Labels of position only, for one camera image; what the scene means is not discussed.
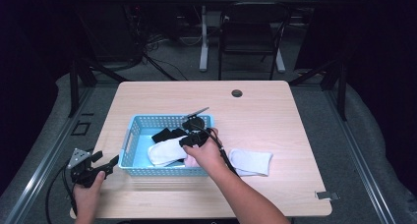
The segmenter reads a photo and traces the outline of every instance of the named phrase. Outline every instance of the hand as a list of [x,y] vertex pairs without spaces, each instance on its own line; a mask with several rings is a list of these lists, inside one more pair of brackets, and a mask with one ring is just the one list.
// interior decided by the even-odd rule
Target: hand
[[78,224],[92,223],[95,219],[95,212],[100,199],[100,189],[104,181],[105,173],[100,171],[95,177],[94,183],[90,188],[76,184],[74,187],[74,199],[77,203]]
[[[218,129],[212,128],[211,135],[217,138]],[[212,138],[208,138],[205,144],[201,147],[193,146],[189,147],[187,145],[183,146],[185,152],[196,158],[197,162],[201,167],[203,167],[208,173],[210,170],[215,170],[219,168],[226,168],[224,160],[220,155],[217,144]]]

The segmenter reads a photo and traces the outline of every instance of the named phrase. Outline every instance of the white cloth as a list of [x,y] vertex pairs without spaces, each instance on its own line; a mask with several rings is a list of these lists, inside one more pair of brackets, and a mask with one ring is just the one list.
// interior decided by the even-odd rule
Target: white cloth
[[229,152],[229,160],[239,176],[269,175],[270,152],[255,152],[234,148]]
[[187,153],[179,142],[184,137],[161,141],[149,147],[148,157],[150,162],[157,167],[164,167],[178,159],[186,158]]

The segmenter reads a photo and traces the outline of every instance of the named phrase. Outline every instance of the basket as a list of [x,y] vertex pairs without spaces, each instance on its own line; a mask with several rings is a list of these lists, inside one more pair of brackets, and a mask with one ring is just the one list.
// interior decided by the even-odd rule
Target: basket
[[[154,145],[151,137],[165,128],[182,128],[186,121],[184,116],[186,115],[134,115],[119,154],[119,167],[131,176],[207,176],[203,168],[184,167],[183,162],[176,161],[165,167],[155,167],[149,160],[148,148]],[[211,115],[199,117],[205,121],[207,128],[214,126]]]

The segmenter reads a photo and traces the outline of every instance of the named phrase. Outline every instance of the black chair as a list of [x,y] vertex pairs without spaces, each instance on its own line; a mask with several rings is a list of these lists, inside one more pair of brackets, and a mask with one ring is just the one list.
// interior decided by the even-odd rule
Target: black chair
[[276,68],[276,55],[289,8],[274,2],[237,2],[220,15],[218,79],[221,80],[223,54],[272,56],[269,79]]

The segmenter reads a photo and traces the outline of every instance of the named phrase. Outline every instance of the human arm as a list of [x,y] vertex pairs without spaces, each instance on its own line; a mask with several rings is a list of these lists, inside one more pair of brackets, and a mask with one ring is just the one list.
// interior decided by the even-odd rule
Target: human arm
[[74,186],[74,199],[78,210],[76,224],[91,224],[94,222],[100,199],[100,188],[104,178],[105,173],[100,171],[90,188],[78,184]]
[[208,172],[241,224],[288,223],[272,202],[227,168],[213,139],[209,138],[201,147],[183,148]]

